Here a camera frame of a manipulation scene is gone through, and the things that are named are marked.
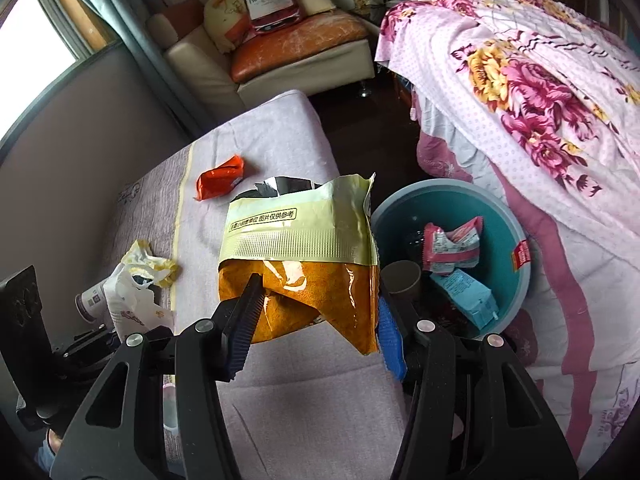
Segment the person's left hand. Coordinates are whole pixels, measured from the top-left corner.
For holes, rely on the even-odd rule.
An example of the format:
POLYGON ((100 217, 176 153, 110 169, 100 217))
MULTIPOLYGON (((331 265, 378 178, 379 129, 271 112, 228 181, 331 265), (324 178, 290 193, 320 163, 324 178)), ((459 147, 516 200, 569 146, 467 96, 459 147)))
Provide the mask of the person's left hand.
POLYGON ((47 430, 42 445, 35 454, 35 462, 47 474, 51 471, 56 454, 60 450, 63 439, 51 428, 47 430))

